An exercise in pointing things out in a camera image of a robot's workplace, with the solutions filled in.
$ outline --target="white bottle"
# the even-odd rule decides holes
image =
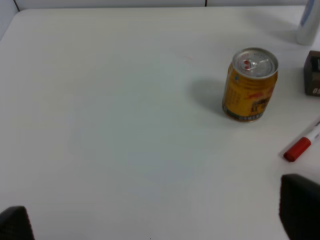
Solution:
[[[311,46],[316,39],[319,25],[320,0],[309,0],[296,33],[297,42],[302,45]]]

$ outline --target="drink can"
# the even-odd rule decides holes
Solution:
[[[234,120],[252,122],[262,117],[278,79],[278,60],[262,48],[237,52],[229,66],[222,108]]]

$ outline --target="white marker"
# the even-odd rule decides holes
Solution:
[[[300,138],[293,147],[286,151],[283,157],[289,162],[294,162],[318,139],[320,139],[320,122],[308,134]]]

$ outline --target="table surface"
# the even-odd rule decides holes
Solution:
[[[303,6],[38,9],[0,41],[0,208],[36,239],[286,240],[280,178],[317,178],[320,147],[281,153],[319,119],[304,94]],[[262,119],[221,109],[233,54],[279,60]]]

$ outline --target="small box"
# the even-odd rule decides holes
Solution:
[[[305,94],[320,97],[320,51],[310,51],[304,64]]]

